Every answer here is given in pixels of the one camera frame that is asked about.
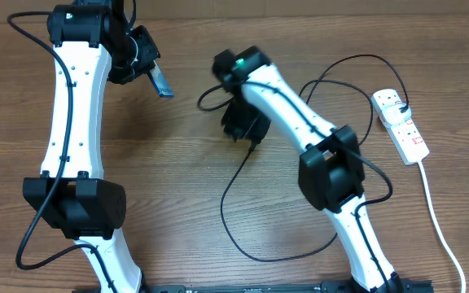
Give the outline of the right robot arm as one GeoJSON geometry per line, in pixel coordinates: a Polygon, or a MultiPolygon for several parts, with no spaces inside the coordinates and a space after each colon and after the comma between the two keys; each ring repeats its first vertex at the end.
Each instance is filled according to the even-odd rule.
{"type": "Polygon", "coordinates": [[[213,75],[232,94],[221,124],[234,140],[261,143],[276,124],[299,154],[298,185],[326,213],[351,265],[354,292],[400,292],[401,279],[383,254],[366,213],[364,168],[382,171],[362,157],[357,135],[320,117],[295,93],[277,66],[258,47],[213,59],[213,75]]]}

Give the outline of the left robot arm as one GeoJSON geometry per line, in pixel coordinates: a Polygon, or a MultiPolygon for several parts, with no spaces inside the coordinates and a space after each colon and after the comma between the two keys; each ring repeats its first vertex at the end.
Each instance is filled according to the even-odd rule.
{"type": "Polygon", "coordinates": [[[147,75],[159,96],[172,95],[157,64],[160,52],[121,0],[75,1],[46,17],[55,101],[40,174],[24,179],[24,198],[37,221],[61,230],[85,253],[99,291],[146,292],[122,230],[125,189],[104,179],[101,126],[107,83],[124,85],[147,75]]]}

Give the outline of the blue Samsung Galaxy smartphone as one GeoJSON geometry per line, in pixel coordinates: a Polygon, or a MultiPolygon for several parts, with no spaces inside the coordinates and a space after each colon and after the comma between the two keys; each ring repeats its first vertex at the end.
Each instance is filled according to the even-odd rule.
{"type": "Polygon", "coordinates": [[[157,94],[161,98],[172,98],[174,93],[166,81],[164,74],[162,73],[160,67],[158,66],[156,61],[151,63],[152,68],[148,71],[147,75],[151,80],[157,94]]]}

